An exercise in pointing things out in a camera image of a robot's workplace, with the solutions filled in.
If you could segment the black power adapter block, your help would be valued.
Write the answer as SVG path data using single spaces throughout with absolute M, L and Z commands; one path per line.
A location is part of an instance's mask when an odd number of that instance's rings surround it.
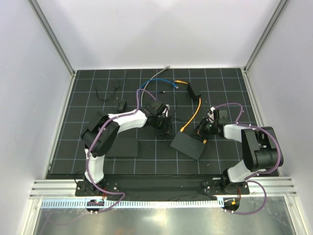
M 198 100 L 201 97 L 201 93 L 196 89 L 195 85 L 193 83 L 188 83 L 187 85 L 187 91 L 189 96 L 193 100 Z

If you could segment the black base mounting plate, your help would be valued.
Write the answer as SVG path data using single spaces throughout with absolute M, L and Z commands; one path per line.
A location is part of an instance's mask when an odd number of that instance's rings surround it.
M 232 195 L 240 193 L 249 195 L 246 182 L 222 184 L 220 174 L 189 174 L 189 175 L 118 175 L 106 174 L 94 185 L 88 179 L 77 182 L 75 195 L 107 196 L 125 193 L 126 200 L 171 200 L 184 196 Z

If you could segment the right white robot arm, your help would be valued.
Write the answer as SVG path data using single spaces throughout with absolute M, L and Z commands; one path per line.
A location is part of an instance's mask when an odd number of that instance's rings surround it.
M 212 107 L 207 117 L 195 128 L 197 137 L 204 141 L 210 136 L 233 140 L 242 145 L 242 160 L 225 169 L 219 188 L 225 194 L 235 194 L 251 177 L 271 174 L 284 163 L 283 154 L 270 126 L 258 127 L 231 123 L 227 111 Z

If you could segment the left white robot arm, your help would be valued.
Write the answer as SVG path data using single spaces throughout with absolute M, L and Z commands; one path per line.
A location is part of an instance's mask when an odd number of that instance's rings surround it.
M 125 113 L 105 114 L 97 112 L 89 122 L 87 128 L 81 135 L 85 144 L 86 170 L 85 182 L 87 191 L 98 196 L 105 192 L 104 159 L 117 135 L 121 132 L 134 128 L 152 127 L 165 134 L 172 131 L 172 117 L 169 115 L 170 106 L 159 100 L 151 104 L 137 107 Z

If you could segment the black network switch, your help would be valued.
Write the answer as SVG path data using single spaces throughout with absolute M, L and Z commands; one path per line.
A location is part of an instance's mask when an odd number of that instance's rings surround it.
M 194 160 L 199 160 L 205 149 L 205 144 L 202 141 L 183 132 L 177 132 L 170 146 Z
M 107 158 L 138 157 L 138 139 L 116 139 L 106 154 Z

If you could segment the black grid mat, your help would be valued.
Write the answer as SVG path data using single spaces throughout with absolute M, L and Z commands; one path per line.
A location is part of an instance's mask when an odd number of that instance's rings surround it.
M 193 83 L 201 93 L 193 100 L 187 91 Z M 76 74 L 67 103 L 52 162 L 49 179 L 70 179 L 85 170 L 86 157 L 81 133 L 98 111 L 117 111 L 121 100 L 127 111 L 136 107 L 136 90 L 146 87 L 143 101 L 152 96 L 168 104 L 173 117 L 173 133 L 181 128 L 191 134 L 211 107 L 227 111 L 231 122 L 256 125 L 254 109 L 246 83 L 239 68 L 231 69 L 134 69 L 80 70 Z M 177 152 L 153 128 L 131 129 L 120 133 L 119 139 L 138 139 L 138 157 L 108 158 L 106 174 L 187 175 L 220 174 L 239 162 L 242 148 L 238 142 L 211 136 L 199 160 Z

